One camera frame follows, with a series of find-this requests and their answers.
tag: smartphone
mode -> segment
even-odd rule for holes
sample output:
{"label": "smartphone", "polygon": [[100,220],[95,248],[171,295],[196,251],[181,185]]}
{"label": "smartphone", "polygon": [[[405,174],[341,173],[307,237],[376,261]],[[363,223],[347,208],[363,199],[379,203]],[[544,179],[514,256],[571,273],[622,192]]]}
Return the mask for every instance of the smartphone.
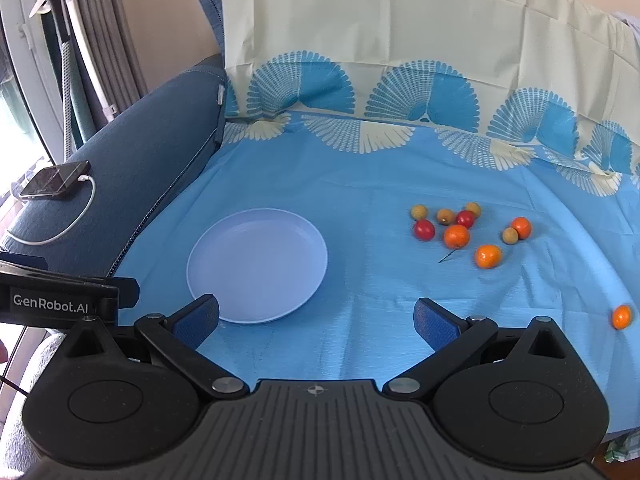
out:
{"label": "smartphone", "polygon": [[90,169],[87,160],[43,168],[20,192],[20,198],[61,198],[78,184],[78,177],[89,173]]}

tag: silver bolt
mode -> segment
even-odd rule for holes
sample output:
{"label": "silver bolt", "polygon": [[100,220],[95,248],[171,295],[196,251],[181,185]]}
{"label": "silver bolt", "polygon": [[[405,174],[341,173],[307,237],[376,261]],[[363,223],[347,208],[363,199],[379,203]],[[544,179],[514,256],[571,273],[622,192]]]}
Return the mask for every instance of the silver bolt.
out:
{"label": "silver bolt", "polygon": [[221,394],[234,394],[244,388],[244,383],[237,377],[220,377],[211,387]]}
{"label": "silver bolt", "polygon": [[420,383],[411,377],[396,377],[388,384],[389,389],[395,394],[412,394],[420,389]]}

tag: sofa armrest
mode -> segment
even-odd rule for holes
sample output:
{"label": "sofa armrest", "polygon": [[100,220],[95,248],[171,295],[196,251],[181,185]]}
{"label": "sofa armrest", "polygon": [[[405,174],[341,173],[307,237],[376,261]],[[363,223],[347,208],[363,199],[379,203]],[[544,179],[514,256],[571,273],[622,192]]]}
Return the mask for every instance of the sofa armrest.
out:
{"label": "sofa armrest", "polygon": [[[224,103],[218,93],[225,84],[223,69],[199,64],[136,102],[69,159],[88,160],[96,181],[81,221],[53,243],[33,247],[5,237],[2,248],[42,256],[56,272],[113,274],[135,237],[219,147]],[[67,199],[29,202],[9,231],[25,240],[52,237],[79,215],[90,193],[85,182]]]}

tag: light blue plate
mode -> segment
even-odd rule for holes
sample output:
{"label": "light blue plate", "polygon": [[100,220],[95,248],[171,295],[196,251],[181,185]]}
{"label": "light blue plate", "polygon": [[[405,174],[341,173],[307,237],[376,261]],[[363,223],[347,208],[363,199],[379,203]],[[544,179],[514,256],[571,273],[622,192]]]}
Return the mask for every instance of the light blue plate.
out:
{"label": "light blue plate", "polygon": [[194,245],[187,284],[194,298],[213,294],[220,319],[264,323],[290,314],[326,272],[320,231],[281,209],[249,209],[223,218]]}

